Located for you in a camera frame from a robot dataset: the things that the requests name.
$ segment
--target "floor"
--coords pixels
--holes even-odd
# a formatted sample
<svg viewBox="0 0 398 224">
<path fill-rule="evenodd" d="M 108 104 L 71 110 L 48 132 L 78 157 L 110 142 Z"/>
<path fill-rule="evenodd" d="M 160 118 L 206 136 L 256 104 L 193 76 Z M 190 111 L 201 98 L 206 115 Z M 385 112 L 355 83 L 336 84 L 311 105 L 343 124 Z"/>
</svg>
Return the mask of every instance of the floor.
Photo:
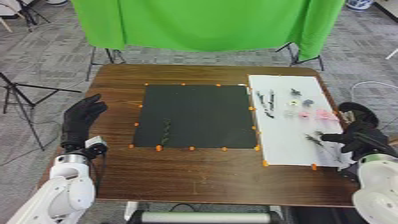
<svg viewBox="0 0 398 224">
<path fill-rule="evenodd" d="M 35 9 L 51 23 L 41 21 L 32 33 L 26 32 L 23 20 L 7 20 L 12 34 L 0 26 L 0 71 L 14 82 L 85 92 L 99 66 L 92 70 L 90 81 L 85 82 L 90 46 L 73 7 L 69 4 L 53 7 L 41 1 Z M 391 60 L 384 59 L 396 47 L 398 25 L 378 9 L 371 8 L 362 13 L 343 9 L 321 53 L 327 68 L 321 78 L 337 103 L 352 99 L 350 87 L 357 82 L 375 80 L 398 85 L 398 55 Z M 129 64 L 286 66 L 289 55 L 273 50 L 188 53 L 129 46 L 122 55 Z M 96 54 L 96 62 L 108 63 L 103 51 Z M 300 66 L 318 69 L 314 62 Z M 44 94 L 46 91 L 26 89 L 34 100 Z M 0 223 L 5 223 L 32 194 L 58 145 L 62 111 L 82 97 L 83 94 L 58 93 L 34 110 L 35 128 L 46 143 L 44 152 L 37 150 L 21 111 L 10 107 L 7 114 L 0 114 Z M 366 84 L 355 89 L 355 102 L 375 110 L 382 127 L 398 117 L 396 99 L 396 89 L 385 86 Z M 398 122 L 389 124 L 384 132 L 398 134 Z M 195 206 L 201 211 L 263 212 L 268 209 L 265 206 Z M 151 211 L 167 211 L 170 207 L 172 204 L 149 204 Z M 80 223 L 122 223 L 122 212 L 122 202 L 97 202 Z"/>
</svg>

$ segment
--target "table leg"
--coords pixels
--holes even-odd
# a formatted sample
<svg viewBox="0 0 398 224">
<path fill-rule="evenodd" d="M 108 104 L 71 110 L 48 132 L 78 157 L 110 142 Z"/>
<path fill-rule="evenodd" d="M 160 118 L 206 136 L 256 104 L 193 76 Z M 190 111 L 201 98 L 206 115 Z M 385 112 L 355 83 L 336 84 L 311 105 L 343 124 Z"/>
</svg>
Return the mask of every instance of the table leg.
<svg viewBox="0 0 398 224">
<path fill-rule="evenodd" d="M 5 21 L 3 21 L 3 18 L 2 18 L 2 17 L 0 17 L 0 23 L 3 24 L 5 29 L 7 29 L 9 32 L 12 33 L 12 29 L 10 29 L 10 27 L 9 27 L 9 24 L 7 24 Z"/>
</svg>

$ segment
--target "black glove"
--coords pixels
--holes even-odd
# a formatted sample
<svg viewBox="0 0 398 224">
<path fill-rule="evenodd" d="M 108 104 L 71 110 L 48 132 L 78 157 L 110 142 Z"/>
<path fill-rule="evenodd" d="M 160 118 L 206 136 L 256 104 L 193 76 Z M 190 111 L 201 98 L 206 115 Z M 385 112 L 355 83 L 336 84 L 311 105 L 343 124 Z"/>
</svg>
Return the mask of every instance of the black glove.
<svg viewBox="0 0 398 224">
<path fill-rule="evenodd" d="M 101 95 L 96 94 L 82 99 L 64 113 L 60 146 L 83 148 L 89 139 L 89 129 L 99 114 L 108 109 L 106 104 L 97 102 Z"/>
<path fill-rule="evenodd" d="M 389 147 L 389 138 L 376 129 L 378 119 L 369 109 L 360 104 L 343 103 L 339 111 L 353 112 L 355 121 L 348 125 L 343 134 L 321 135 L 321 141 L 344 144 L 341 153 L 352 152 L 352 160 L 355 161 L 373 153 L 396 156 L 396 151 Z"/>
</svg>

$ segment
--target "green backdrop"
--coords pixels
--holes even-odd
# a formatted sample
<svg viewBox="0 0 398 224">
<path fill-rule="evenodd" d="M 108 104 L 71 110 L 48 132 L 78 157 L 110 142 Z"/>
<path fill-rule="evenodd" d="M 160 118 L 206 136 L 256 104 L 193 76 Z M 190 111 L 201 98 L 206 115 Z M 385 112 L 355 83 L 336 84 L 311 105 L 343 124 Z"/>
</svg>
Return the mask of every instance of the green backdrop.
<svg viewBox="0 0 398 224">
<path fill-rule="evenodd" d="M 279 47 L 318 56 L 344 0 L 73 0 L 92 46 L 185 51 Z"/>
</svg>

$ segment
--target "metal frame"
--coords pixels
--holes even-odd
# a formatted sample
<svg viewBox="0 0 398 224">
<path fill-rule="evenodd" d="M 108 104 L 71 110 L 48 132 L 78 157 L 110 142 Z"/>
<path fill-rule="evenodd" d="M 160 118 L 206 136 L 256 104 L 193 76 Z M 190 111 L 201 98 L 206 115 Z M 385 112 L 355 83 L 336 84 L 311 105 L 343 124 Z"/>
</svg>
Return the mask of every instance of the metal frame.
<svg viewBox="0 0 398 224">
<path fill-rule="evenodd" d="M 25 107 L 23 107 L 23 102 L 21 100 L 25 101 L 25 104 L 30 106 L 30 111 L 34 110 L 34 107 L 37 106 L 37 104 L 51 97 L 51 95 L 57 93 L 57 92 L 73 92 L 73 93 L 82 93 L 82 91 L 78 90 L 69 90 L 69 89 L 60 89 L 60 88 L 51 88 L 51 87 L 44 87 L 44 86 L 35 86 L 35 85 L 28 85 L 28 84 L 19 84 L 19 83 L 12 83 L 7 76 L 3 75 L 3 73 L 0 72 L 0 79 L 3 80 L 5 82 L 5 100 L 3 100 L 3 114 L 7 113 L 7 107 L 9 107 L 9 104 L 18 104 L 19 106 L 19 109 L 21 109 L 21 113 L 23 113 L 23 117 L 25 117 L 25 120 L 26 120 L 26 123 L 28 123 L 28 127 L 30 127 L 30 130 L 32 130 L 32 133 L 34 133 L 34 138 L 35 138 L 35 141 L 37 141 L 37 144 L 39 144 L 39 147 L 41 147 L 41 150 L 44 151 L 44 146 L 42 146 L 42 143 L 41 143 L 41 139 L 39 139 L 39 135 L 37 135 L 37 132 L 35 132 L 35 129 L 34 129 L 34 122 L 30 120 L 30 116 L 28 116 L 28 113 L 26 113 L 26 110 L 25 110 Z M 18 89 L 18 87 L 28 87 L 28 88 L 35 88 L 35 89 L 46 89 L 46 90 L 53 90 L 51 93 L 35 101 L 32 102 L 32 100 L 28 99 L 26 95 L 23 94 L 21 90 Z M 16 98 L 16 103 L 10 103 L 9 102 L 9 96 L 10 94 L 14 95 L 14 98 Z"/>
<path fill-rule="evenodd" d="M 30 11 L 35 13 L 35 16 L 39 16 L 42 18 L 42 20 L 46 21 L 46 23 L 51 23 L 50 20 L 46 19 L 46 17 L 41 15 L 41 13 L 34 10 L 34 8 L 28 6 L 28 4 L 21 1 L 16 0 L 16 2 L 19 3 L 19 7 L 21 7 L 21 14 L 25 15 L 25 21 L 26 21 L 26 27 L 28 27 L 28 32 L 32 32 L 32 28 L 30 25 L 37 26 L 39 23 L 34 19 L 32 13 Z"/>
<path fill-rule="evenodd" d="M 126 60 L 122 58 L 121 51 L 112 50 L 112 53 L 110 53 L 110 49 L 105 48 L 105 52 L 106 52 L 110 64 L 115 64 L 115 54 L 121 58 L 121 63 L 119 64 L 126 64 Z M 90 51 L 90 63 L 89 63 L 89 69 L 87 69 L 87 75 L 85 75 L 85 82 L 89 82 L 92 66 L 94 65 L 105 65 L 105 64 L 99 64 L 99 63 L 94 62 L 94 58 L 96 58 L 96 47 L 92 47 L 92 51 Z"/>
<path fill-rule="evenodd" d="M 311 58 L 311 59 L 300 61 L 300 60 L 298 60 L 300 50 L 298 50 L 298 52 L 296 52 L 296 55 L 293 55 L 293 50 L 291 50 L 291 47 L 289 47 L 291 44 L 293 44 L 293 42 L 288 42 L 288 43 L 282 45 L 282 47 L 275 50 L 275 52 L 281 52 L 281 50 L 286 48 L 288 51 L 289 51 L 289 58 L 291 58 L 289 67 L 291 67 L 293 65 L 298 65 L 298 64 L 305 63 L 307 61 L 318 60 L 318 62 L 320 62 L 320 70 L 325 71 L 325 65 L 323 65 L 323 60 L 321 60 L 320 55 L 318 55 L 314 58 Z"/>
</svg>

